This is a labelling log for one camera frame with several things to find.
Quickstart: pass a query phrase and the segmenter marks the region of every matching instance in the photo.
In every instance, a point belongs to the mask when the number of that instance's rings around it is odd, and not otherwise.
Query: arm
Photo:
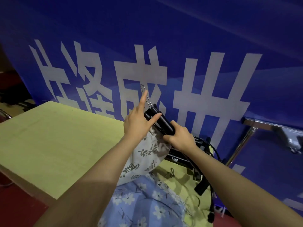
[[[187,128],[164,139],[192,159],[242,226],[303,226],[303,218],[259,186],[201,151]]]
[[[147,91],[139,106],[125,118],[122,139],[48,208],[35,227],[97,226],[131,152],[161,116],[159,113],[146,121],[143,114],[146,96]]]

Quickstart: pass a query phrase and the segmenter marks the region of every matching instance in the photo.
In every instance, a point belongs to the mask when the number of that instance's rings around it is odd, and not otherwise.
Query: floral dress
[[[184,216],[184,201],[150,173],[115,189],[98,226],[186,226]]]

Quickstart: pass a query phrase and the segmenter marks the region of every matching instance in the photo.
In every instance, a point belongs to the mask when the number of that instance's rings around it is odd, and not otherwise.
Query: yellow table
[[[49,101],[0,123],[0,171],[51,205],[123,134],[122,121]],[[171,167],[175,177],[165,178]],[[210,192],[198,198],[196,182],[177,164],[164,160],[155,172],[181,198],[189,197],[196,226],[205,226]]]

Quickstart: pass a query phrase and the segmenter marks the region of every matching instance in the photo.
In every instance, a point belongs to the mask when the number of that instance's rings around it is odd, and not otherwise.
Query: forearm
[[[199,148],[187,153],[242,226],[301,226],[303,218]]]
[[[133,139],[123,137],[45,212],[35,227],[97,226],[136,146]]]

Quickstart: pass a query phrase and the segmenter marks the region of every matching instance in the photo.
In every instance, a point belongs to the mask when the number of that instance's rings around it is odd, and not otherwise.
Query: silver wire
[[[141,88],[142,93],[144,93],[146,91],[145,86],[143,84],[140,84],[140,88]],[[149,105],[150,108],[152,107],[152,103],[151,103],[150,100],[149,100],[149,102],[147,102],[147,104]]]

